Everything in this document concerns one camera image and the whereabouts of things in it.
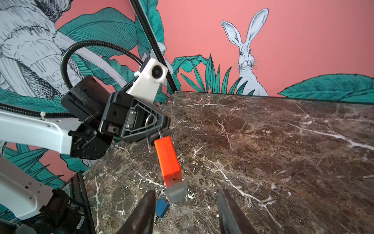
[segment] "white rabbit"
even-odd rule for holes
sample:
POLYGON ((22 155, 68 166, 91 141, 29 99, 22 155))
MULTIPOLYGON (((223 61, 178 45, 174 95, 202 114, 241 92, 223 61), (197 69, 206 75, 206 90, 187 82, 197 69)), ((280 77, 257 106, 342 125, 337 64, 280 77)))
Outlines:
POLYGON ((243 94, 247 95, 252 90, 255 90, 253 95, 269 96, 264 87, 257 81, 257 77, 253 74, 252 67, 255 64, 255 59, 251 55, 251 41, 258 34, 267 16, 269 9, 260 10, 253 16, 251 24, 249 25, 247 39, 242 42, 239 31, 235 26, 227 21, 221 21, 221 25, 225 29, 226 35, 230 42, 239 47, 239 77, 242 77, 237 87, 239 88, 244 82, 248 81, 244 87, 243 94))

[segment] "brown marble surface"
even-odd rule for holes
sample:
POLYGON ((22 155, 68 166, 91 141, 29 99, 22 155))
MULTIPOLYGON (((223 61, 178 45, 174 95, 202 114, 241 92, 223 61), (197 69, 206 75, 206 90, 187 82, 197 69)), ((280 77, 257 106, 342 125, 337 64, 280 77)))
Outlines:
MULTIPOLYGON (((374 106, 177 92, 161 109, 189 199, 153 233, 218 233, 220 188, 259 233, 374 233, 374 106)), ((156 153, 124 142, 85 182, 102 234, 164 184, 156 153)))

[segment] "pink wall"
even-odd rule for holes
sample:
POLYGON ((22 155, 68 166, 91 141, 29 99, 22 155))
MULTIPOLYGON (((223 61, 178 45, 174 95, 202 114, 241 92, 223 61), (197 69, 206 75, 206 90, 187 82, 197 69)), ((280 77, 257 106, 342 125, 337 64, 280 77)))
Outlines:
MULTIPOLYGON (((160 0, 157 9, 165 31, 165 58, 172 62, 175 57, 212 54, 216 71, 218 64, 221 74, 233 67, 231 87, 239 78, 239 50, 229 42, 220 22, 234 24, 245 40, 252 17, 263 8, 270 13, 251 48, 259 61, 254 74, 270 96, 324 74, 374 76, 372 0, 160 0)), ((205 81, 205 67, 199 71, 205 81)), ((193 91, 179 80, 182 90, 193 91)))

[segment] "orange padlock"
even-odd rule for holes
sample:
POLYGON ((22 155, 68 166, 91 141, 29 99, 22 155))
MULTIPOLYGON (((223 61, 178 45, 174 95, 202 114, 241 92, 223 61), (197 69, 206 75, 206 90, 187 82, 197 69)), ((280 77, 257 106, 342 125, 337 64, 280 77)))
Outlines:
POLYGON ((155 140, 154 146, 156 146, 161 173, 166 187, 170 188, 173 187, 174 183, 182 182, 181 166, 179 165, 170 136, 155 140))

